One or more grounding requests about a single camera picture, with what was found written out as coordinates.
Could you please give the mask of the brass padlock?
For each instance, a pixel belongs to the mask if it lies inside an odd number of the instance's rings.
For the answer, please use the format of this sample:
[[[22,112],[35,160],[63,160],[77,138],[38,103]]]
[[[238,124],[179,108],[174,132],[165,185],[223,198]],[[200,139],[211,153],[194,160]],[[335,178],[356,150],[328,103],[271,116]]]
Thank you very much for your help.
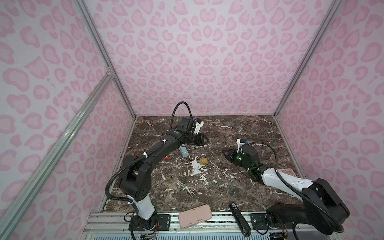
[[[207,165],[208,164],[208,158],[206,154],[202,154],[200,157],[200,164],[201,165]]]

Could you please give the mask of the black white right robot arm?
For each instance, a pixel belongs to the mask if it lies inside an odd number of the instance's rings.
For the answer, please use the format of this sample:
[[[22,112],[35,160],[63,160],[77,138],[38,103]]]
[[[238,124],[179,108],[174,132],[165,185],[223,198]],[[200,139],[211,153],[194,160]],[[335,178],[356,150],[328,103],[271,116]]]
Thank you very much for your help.
[[[259,153],[253,143],[245,143],[236,149],[222,150],[225,158],[248,172],[252,182],[279,189],[302,201],[301,204],[275,203],[266,211],[266,224],[274,227],[291,223],[313,226],[325,235],[343,233],[342,224],[350,216],[350,210],[331,185],[324,179],[302,179],[284,174],[275,166],[260,162]]]

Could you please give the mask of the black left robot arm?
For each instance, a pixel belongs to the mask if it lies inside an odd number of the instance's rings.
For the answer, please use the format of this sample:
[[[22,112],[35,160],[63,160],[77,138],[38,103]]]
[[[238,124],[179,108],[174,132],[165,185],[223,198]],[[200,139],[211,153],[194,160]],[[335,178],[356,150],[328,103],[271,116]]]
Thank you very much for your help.
[[[152,230],[156,225],[157,211],[151,202],[152,171],[165,157],[184,145],[204,146],[208,137],[201,132],[204,122],[200,118],[183,117],[181,122],[168,130],[161,140],[139,157],[128,156],[129,165],[118,175],[117,183],[126,195],[135,214],[133,226]]]

